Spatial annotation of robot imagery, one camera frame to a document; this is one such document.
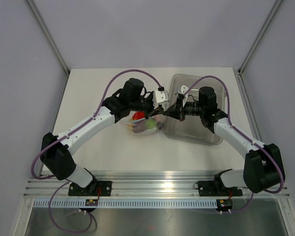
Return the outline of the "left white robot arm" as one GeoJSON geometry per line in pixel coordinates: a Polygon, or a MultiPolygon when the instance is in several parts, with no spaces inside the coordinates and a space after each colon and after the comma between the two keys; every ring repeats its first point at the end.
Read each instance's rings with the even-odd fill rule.
{"type": "Polygon", "coordinates": [[[89,139],[119,122],[131,111],[150,115],[168,100],[168,93],[163,87],[149,92],[147,97],[141,94],[143,89],[144,83],[141,80],[130,78],[123,88],[102,99],[96,112],[83,121],[58,135],[46,134],[40,156],[42,163],[58,180],[68,180],[78,185],[84,195],[92,195],[96,191],[97,179],[86,168],[77,165],[73,155],[89,139]]]}

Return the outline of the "purple toy eggplant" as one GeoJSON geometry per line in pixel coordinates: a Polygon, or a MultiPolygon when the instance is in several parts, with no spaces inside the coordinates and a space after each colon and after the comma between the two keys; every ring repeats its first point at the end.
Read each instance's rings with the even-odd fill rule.
{"type": "Polygon", "coordinates": [[[146,130],[147,128],[145,123],[134,124],[132,126],[132,131],[134,133],[142,133],[142,132],[145,132],[146,130]]]}

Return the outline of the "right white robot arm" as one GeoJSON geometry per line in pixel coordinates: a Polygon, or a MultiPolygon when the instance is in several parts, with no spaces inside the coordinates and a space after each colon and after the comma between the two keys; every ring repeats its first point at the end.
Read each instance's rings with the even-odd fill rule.
{"type": "Polygon", "coordinates": [[[266,145],[235,127],[228,114],[218,108],[212,87],[199,89],[199,98],[189,102],[190,89],[182,86],[176,102],[165,114],[179,121],[186,116],[197,116],[211,133],[227,141],[244,159],[242,170],[225,170],[214,176],[213,189],[219,195],[231,188],[248,188],[252,193],[265,191],[277,194],[284,187],[285,174],[280,149],[275,144],[266,145]]]}

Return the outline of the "clear zip top bag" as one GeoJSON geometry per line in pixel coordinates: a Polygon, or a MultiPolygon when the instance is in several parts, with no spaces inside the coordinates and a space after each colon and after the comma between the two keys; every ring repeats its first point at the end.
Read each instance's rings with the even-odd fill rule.
{"type": "Polygon", "coordinates": [[[131,111],[127,117],[121,119],[120,123],[130,133],[145,136],[160,131],[164,126],[164,121],[163,115],[146,117],[144,112],[131,111]]]}

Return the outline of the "green toy fruit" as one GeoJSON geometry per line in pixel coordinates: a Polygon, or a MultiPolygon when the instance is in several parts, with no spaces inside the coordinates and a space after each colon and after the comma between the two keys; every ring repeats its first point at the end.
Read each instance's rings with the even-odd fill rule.
{"type": "Polygon", "coordinates": [[[154,129],[157,127],[157,122],[153,119],[146,120],[146,128],[147,129],[154,129]]]}

